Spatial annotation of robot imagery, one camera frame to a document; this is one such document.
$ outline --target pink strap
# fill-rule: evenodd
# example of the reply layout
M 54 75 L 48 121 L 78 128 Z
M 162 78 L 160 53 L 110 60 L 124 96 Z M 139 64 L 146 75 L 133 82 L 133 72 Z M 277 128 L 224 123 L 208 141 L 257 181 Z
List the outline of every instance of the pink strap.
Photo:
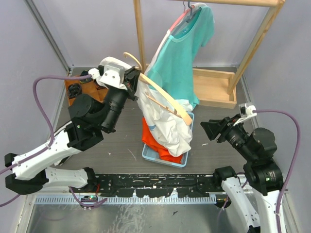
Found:
M 183 19 L 183 17 L 190 11 L 190 8 L 188 8 L 184 13 L 181 14 L 180 17 L 175 21 L 175 23 L 171 26 L 170 32 L 173 31 L 173 29 L 177 26 L 177 24 Z

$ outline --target wooden floor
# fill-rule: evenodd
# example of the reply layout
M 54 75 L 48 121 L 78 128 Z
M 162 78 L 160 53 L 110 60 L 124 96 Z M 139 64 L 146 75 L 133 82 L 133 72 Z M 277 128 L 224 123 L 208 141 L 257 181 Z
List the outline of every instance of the wooden floor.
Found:
M 246 102 L 242 85 L 237 85 L 237 101 Z M 69 118 L 68 102 L 65 98 L 58 126 Z M 91 167 L 96 173 L 213 173 L 215 168 L 232 166 L 236 172 L 242 171 L 245 160 L 227 142 L 217 144 L 210 142 L 200 126 L 200 122 L 210 119 L 223 119 L 239 113 L 238 107 L 224 109 L 197 106 L 194 111 L 193 140 L 188 162 L 184 168 L 175 168 L 146 161 L 141 152 L 141 118 L 142 113 L 136 102 L 128 100 L 122 111 L 116 132 L 104 133 L 104 140 L 85 152 L 72 156 L 61 167 L 63 169 L 80 169 Z M 250 121 L 244 125 L 246 131 L 252 132 Z

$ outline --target wooden hanger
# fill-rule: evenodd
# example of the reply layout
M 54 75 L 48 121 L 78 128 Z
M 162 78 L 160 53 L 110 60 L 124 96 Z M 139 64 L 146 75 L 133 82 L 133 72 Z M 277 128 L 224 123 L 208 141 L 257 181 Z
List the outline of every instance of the wooden hanger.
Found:
M 131 57 L 138 65 L 137 69 L 142 70 L 142 66 L 140 62 L 134 57 L 132 54 L 125 52 L 123 53 L 125 57 Z M 173 113 L 179 118 L 182 118 L 183 121 L 187 126 L 189 126 L 192 123 L 192 119 L 189 116 L 189 114 L 186 112 L 186 110 L 176 101 L 172 96 L 170 96 L 166 91 L 164 91 L 160 86 L 158 86 L 155 82 L 153 82 L 151 79 L 149 79 L 146 75 L 143 73 L 140 73 L 139 80 L 142 82 L 151 85 L 155 90 L 157 90 L 174 108 L 174 110 L 171 110 L 170 107 L 163 105 L 156 99 L 149 96 L 147 93 L 146 97 L 150 99 L 151 101 L 155 102 L 156 104 L 160 105 L 162 108 L 168 110 L 170 113 Z

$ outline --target wooden frame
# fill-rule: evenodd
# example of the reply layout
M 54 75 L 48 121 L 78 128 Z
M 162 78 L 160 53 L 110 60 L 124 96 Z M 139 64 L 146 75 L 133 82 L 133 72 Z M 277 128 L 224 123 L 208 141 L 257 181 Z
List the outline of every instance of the wooden frame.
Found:
M 133 0 L 135 9 L 136 29 L 138 36 L 138 47 L 140 62 L 145 70 L 144 40 L 142 29 L 142 17 L 140 0 Z M 222 72 L 204 69 L 193 69 L 194 92 L 200 99 L 200 105 L 234 108 L 237 104 L 236 85 L 242 74 L 249 65 L 251 59 L 256 53 L 259 45 L 266 36 L 272 23 L 281 10 L 285 0 L 197 0 L 196 2 L 247 5 L 247 6 L 265 6 L 269 7 L 261 26 L 259 27 L 253 41 L 251 42 L 237 72 Z

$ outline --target blue plastic bin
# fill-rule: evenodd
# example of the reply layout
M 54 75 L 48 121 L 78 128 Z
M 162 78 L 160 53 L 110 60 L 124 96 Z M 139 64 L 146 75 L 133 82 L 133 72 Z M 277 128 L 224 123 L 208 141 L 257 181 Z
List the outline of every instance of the blue plastic bin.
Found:
M 192 130 L 193 129 L 194 114 L 191 112 L 188 112 L 188 114 L 192 118 L 192 123 L 190 125 L 190 128 Z M 182 168 L 182 167 L 186 166 L 186 164 L 187 164 L 188 154 L 189 154 L 189 151 L 182 155 L 183 157 L 181 159 L 181 164 L 172 163 L 172 162 L 168 162 L 168 161 L 160 159 L 159 153 L 154 151 L 153 149 L 151 149 L 149 146 L 147 146 L 145 144 L 141 155 L 145 160 L 148 160 L 151 162 Z

